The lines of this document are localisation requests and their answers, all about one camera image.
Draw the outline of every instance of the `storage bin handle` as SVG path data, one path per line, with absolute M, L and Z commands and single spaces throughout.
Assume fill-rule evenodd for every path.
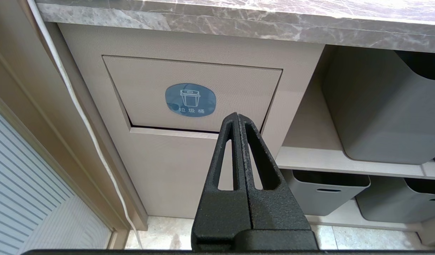
M 341 190 L 334 190 L 334 189 L 317 189 L 318 192 L 329 192 L 329 193 L 338 193 L 341 192 Z

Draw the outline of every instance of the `beige tile floor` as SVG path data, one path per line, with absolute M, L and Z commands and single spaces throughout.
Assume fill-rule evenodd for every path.
M 193 220 L 149 217 L 148 231 L 139 231 L 144 249 L 190 250 Z M 363 229 L 338 226 L 312 226 L 322 250 L 433 250 L 423 246 L 415 232 Z M 127 249 L 138 249 L 130 232 Z

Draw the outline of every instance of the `shelf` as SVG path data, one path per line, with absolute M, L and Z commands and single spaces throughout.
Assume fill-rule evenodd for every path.
M 362 217 L 355 199 L 346 202 L 344 205 L 327 216 L 306 215 L 306 218 L 310 224 L 314 225 L 375 228 L 412 232 L 417 232 L 422 229 L 421 223 L 404 224 L 368 221 Z
M 352 160 L 344 153 L 318 82 L 311 82 L 276 158 L 279 168 L 435 179 L 423 165 Z

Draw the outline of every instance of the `trash can icon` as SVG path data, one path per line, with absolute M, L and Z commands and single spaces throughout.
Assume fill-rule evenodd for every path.
M 181 98 L 185 106 L 197 107 L 200 93 L 197 90 L 182 89 L 180 90 Z

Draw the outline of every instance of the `marble countertop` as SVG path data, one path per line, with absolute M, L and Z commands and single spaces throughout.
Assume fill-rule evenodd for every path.
M 435 0 L 36 0 L 44 21 L 435 52 Z

